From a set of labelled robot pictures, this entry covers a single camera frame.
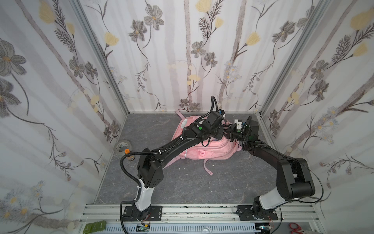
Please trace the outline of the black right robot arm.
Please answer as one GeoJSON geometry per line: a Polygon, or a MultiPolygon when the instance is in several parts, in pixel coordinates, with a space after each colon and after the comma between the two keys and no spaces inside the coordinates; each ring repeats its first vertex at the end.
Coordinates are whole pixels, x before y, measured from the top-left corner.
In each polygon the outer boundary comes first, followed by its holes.
{"type": "Polygon", "coordinates": [[[258,157],[276,170],[276,187],[254,199],[249,213],[254,219],[270,218],[276,209],[290,201],[313,196],[316,192],[306,160],[293,158],[273,149],[259,139],[258,123],[249,117],[242,127],[236,123],[225,127],[224,136],[231,142],[238,142],[244,152],[258,157]]]}

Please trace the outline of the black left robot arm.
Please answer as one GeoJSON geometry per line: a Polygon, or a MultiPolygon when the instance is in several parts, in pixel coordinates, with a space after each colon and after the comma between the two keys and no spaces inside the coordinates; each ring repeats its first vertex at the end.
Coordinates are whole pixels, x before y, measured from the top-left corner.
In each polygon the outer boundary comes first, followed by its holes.
{"type": "Polygon", "coordinates": [[[145,149],[142,152],[125,154],[120,159],[122,172],[137,184],[137,194],[132,201],[120,202],[120,223],[124,233],[125,218],[133,218],[136,221],[144,221],[151,214],[151,198],[154,188],[164,178],[163,168],[175,157],[194,147],[202,144],[209,146],[211,139],[222,137],[220,130],[224,111],[219,110],[215,96],[211,96],[210,110],[198,117],[193,123],[184,127],[182,133],[169,143],[152,151],[145,149]],[[140,156],[137,176],[129,173],[124,165],[124,160],[130,156],[140,156]]]}

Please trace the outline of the pink student backpack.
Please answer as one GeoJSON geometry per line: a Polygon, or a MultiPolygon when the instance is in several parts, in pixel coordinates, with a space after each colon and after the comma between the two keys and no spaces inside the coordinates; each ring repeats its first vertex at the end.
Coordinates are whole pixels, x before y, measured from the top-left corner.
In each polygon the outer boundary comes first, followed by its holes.
{"type": "MultiPolygon", "coordinates": [[[[176,114],[181,118],[181,121],[172,139],[179,138],[179,136],[182,134],[183,128],[189,126],[199,118],[199,116],[184,117],[179,111],[177,111],[176,114]]],[[[165,166],[163,166],[163,169],[171,166],[180,159],[204,160],[204,169],[210,175],[213,175],[213,172],[210,171],[205,165],[208,160],[226,160],[241,149],[242,148],[239,144],[235,143],[234,141],[230,142],[230,140],[224,136],[220,140],[212,137],[209,144],[208,140],[204,140],[203,143],[200,142],[197,145],[184,150],[182,153],[169,161],[165,166]]]]}

